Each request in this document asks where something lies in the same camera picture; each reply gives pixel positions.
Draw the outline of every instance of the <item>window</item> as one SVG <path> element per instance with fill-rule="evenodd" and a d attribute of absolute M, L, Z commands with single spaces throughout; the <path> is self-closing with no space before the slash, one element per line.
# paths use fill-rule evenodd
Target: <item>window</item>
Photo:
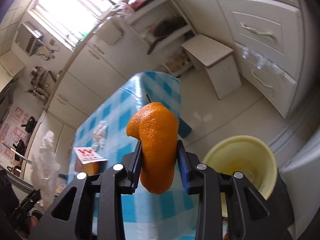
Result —
<path fill-rule="evenodd" d="M 37 0 L 32 12 L 74 48 L 111 5 L 109 0 Z"/>

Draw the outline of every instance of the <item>tile grout line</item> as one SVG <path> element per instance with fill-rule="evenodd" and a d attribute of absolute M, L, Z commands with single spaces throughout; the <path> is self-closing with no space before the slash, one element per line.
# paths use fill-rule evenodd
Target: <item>tile grout line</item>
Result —
<path fill-rule="evenodd" d="M 240 113 L 236 114 L 234 117 L 232 117 L 230 120 L 226 121 L 225 123 L 223 123 L 222 125 L 218 126 L 217 128 L 213 129 L 212 131 L 206 133 L 205 135 L 201 136 L 200 138 L 198 138 L 197 140 L 195 140 L 194 142 L 187 144 L 185 147 L 189 147 L 192 144 L 200 141 L 201 139 L 203 139 L 204 137 L 208 136 L 209 134 L 219 130 L 221 127 L 225 126 L 226 124 L 230 123 L 231 121 L 233 121 L 234 119 L 236 119 L 238 116 L 240 116 L 241 114 L 243 114 L 245 111 L 247 111 L 248 109 L 250 109 L 252 106 L 254 106 L 256 103 L 258 103 L 260 100 L 262 100 L 264 98 L 264 96 L 261 96 L 258 100 L 254 101 L 251 105 L 249 105 L 247 108 L 245 108 L 244 110 L 242 110 Z"/>

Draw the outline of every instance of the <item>white plastic bag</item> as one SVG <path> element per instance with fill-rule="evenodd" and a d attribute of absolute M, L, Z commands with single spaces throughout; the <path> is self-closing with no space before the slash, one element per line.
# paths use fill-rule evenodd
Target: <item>white plastic bag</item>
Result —
<path fill-rule="evenodd" d="M 99 147 L 103 148 L 105 146 L 106 133 L 107 121 L 100 121 L 99 124 L 93 130 L 92 150 L 94 152 L 96 152 Z"/>
<path fill-rule="evenodd" d="M 60 164 L 56 162 L 53 149 L 54 133 L 47 131 L 42 138 L 42 145 L 39 155 L 32 155 L 31 181 L 33 187 L 40 189 L 43 210 L 46 211 L 52 204 L 56 191 L 56 181 L 60 169 Z"/>

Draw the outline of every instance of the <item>table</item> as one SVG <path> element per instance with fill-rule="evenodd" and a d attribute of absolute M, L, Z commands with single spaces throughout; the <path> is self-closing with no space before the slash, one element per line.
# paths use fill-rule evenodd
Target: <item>table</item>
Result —
<path fill-rule="evenodd" d="M 73 147 L 90 147 L 92 134 L 101 120 L 107 121 L 106 145 L 97 153 L 108 159 L 107 167 L 133 152 L 137 139 L 126 135 L 126 126 L 139 109 L 148 103 L 161 102 L 178 118 L 180 114 L 180 81 L 162 72 L 143 72 L 134 75 L 108 98 L 76 131 Z M 187 135 L 191 128 L 180 119 L 179 134 Z M 68 182 L 74 175 L 76 153 L 73 150 Z M 178 165 L 170 189 L 161 195 L 149 193 L 139 182 L 133 195 L 122 195 L 124 230 L 131 239 L 194 239 L 198 213 L 198 195 L 187 195 L 182 187 Z M 93 215 L 93 233 L 97 232 L 97 207 Z"/>

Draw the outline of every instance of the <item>yellow trash can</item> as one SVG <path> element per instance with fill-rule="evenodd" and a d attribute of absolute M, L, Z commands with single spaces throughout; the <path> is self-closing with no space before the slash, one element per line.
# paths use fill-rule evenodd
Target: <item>yellow trash can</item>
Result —
<path fill-rule="evenodd" d="M 278 169 L 273 152 L 252 136 L 240 135 L 221 141 L 207 153 L 203 163 L 219 173 L 242 172 L 266 200 L 276 185 Z M 221 207 L 222 216 L 228 217 L 223 193 Z"/>

